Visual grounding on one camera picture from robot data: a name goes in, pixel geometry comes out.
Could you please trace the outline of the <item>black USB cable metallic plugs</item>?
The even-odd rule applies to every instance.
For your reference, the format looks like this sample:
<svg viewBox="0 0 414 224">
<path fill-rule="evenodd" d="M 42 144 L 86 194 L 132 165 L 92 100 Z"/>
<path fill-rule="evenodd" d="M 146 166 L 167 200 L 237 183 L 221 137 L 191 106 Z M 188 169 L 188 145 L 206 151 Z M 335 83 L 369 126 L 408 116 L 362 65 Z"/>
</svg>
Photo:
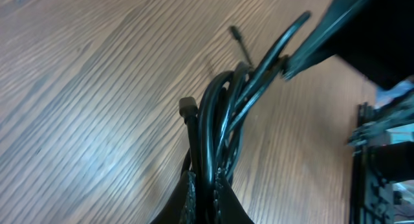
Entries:
<svg viewBox="0 0 414 224">
<path fill-rule="evenodd" d="M 285 63 L 287 58 L 285 56 L 281 58 L 279 55 L 293 35 L 310 18 L 310 14 L 309 11 L 302 13 L 268 49 L 258 66 L 252 64 L 239 29 L 234 25 L 229 28 L 246 59 L 237 65 L 227 79 L 229 87 L 221 88 L 222 104 L 219 104 L 215 111 L 218 118 L 214 124 L 215 162 L 217 167 L 225 172 L 230 184 L 242 149 L 245 118 L 280 73 L 279 65 Z"/>
</svg>

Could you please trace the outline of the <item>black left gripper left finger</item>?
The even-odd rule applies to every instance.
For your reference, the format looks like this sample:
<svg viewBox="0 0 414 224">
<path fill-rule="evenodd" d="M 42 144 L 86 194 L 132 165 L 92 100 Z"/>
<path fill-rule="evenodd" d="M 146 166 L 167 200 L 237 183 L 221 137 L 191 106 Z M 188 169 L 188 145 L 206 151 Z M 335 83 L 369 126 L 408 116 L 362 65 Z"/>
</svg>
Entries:
<svg viewBox="0 0 414 224">
<path fill-rule="evenodd" d="M 185 171 L 151 224 L 193 224 L 196 219 L 195 174 Z"/>
</svg>

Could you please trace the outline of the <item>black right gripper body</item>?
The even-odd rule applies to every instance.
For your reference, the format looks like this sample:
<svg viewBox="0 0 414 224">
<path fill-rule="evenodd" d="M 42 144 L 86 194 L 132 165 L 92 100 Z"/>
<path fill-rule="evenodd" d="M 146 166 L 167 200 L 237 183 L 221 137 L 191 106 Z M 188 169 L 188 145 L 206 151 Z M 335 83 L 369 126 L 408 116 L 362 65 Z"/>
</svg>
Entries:
<svg viewBox="0 0 414 224">
<path fill-rule="evenodd" d="M 385 90 L 413 75 L 413 0 L 370 0 L 327 42 Z"/>
</svg>

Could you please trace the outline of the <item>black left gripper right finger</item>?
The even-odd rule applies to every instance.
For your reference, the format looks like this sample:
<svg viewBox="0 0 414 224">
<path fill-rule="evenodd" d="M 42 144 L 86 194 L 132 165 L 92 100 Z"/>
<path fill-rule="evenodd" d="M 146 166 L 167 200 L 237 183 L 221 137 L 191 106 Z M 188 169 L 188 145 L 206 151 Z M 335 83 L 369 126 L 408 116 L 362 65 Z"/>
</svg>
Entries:
<svg viewBox="0 0 414 224">
<path fill-rule="evenodd" d="M 215 174 L 213 209 L 216 224 L 254 224 L 240 204 L 221 168 Z"/>
</svg>

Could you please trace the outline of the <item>black USB cable matte plugs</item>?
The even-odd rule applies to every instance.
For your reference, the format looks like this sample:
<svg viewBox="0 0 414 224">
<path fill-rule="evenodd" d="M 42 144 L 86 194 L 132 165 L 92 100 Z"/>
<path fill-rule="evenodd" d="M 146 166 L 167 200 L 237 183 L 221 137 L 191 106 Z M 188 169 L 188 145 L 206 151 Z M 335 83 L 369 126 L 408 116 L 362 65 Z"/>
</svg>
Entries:
<svg viewBox="0 0 414 224">
<path fill-rule="evenodd" d="M 214 127 L 218 119 L 215 111 L 222 104 L 221 88 L 228 88 L 227 79 L 233 71 L 219 74 L 207 87 L 200 104 L 193 97 L 182 98 L 179 112 L 188 130 L 190 148 L 184 158 L 180 177 L 185 171 L 195 174 L 196 223 L 214 223 L 213 191 L 215 174 Z"/>
</svg>

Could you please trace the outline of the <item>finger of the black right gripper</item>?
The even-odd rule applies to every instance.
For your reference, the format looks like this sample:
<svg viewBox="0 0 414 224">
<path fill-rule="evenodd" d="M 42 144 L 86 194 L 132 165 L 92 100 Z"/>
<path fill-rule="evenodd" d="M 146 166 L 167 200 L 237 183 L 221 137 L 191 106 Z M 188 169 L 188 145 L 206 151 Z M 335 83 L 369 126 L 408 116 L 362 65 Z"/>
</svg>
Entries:
<svg viewBox="0 0 414 224">
<path fill-rule="evenodd" d="M 328 41 L 344 29 L 368 2 L 369 0 L 332 0 L 315 29 L 288 59 L 283 72 L 284 79 L 290 80 L 335 54 Z"/>
</svg>

